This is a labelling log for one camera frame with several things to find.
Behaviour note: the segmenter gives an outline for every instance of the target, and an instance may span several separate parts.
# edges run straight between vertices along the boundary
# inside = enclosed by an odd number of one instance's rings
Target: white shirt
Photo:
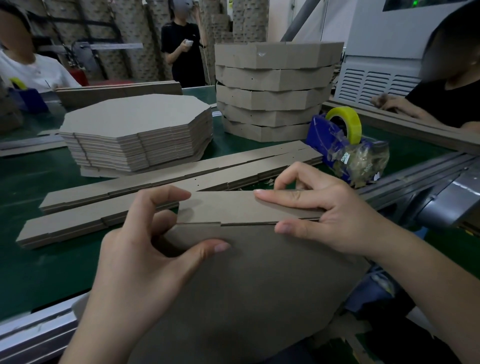
[[[58,87],[82,87],[56,59],[35,55],[32,64],[14,61],[0,50],[0,75],[6,85],[11,85],[10,78],[16,77],[28,88],[38,92],[49,92]]]

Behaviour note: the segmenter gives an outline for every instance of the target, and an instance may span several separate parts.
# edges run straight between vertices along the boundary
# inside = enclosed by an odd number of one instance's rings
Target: worker
[[[284,190],[295,181],[309,190]],[[288,219],[277,223],[275,232],[377,262],[409,293],[463,363],[480,363],[480,280],[381,216],[346,183],[314,167],[294,163],[274,188],[254,193],[283,206],[326,210],[318,222]],[[174,186],[137,193],[123,227],[103,239],[90,298],[61,364],[125,363],[137,341],[175,304],[200,264],[235,249],[209,239],[177,258],[166,258],[152,246],[152,237],[169,230],[177,219],[172,211],[156,212],[156,207],[190,195]]]
[[[35,54],[27,17],[1,0],[0,42],[0,76],[6,85],[16,78],[40,93],[58,87],[81,87],[56,59]]]
[[[193,6],[197,24],[188,23],[190,7],[185,0],[168,0],[171,23],[162,27],[162,52],[172,65],[173,79],[182,87],[205,86],[200,48],[206,47],[198,5]]]
[[[448,15],[430,35],[418,84],[407,97],[383,94],[372,103],[420,119],[480,133],[480,0]]]

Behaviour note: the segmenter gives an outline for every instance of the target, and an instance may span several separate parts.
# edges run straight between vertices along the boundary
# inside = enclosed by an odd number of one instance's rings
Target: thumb
[[[191,247],[173,262],[177,277],[181,277],[183,282],[195,273],[200,264],[215,253],[227,250],[230,244],[220,239],[204,240]]]
[[[327,228],[327,226],[318,221],[300,220],[296,218],[278,222],[275,225],[275,232],[323,243],[328,240],[326,239]]]

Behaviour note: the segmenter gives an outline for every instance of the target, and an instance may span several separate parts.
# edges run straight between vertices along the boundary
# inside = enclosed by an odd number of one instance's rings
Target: tape roll
[[[346,137],[350,142],[350,144],[360,143],[361,123],[360,123],[360,118],[354,109],[352,109],[349,106],[341,106],[339,108],[333,108],[327,113],[325,118],[332,122],[334,122],[332,120],[333,118],[340,118],[345,124],[345,127],[342,128],[341,125],[339,126],[341,127],[341,129],[344,130],[344,132],[345,131],[347,132]]]

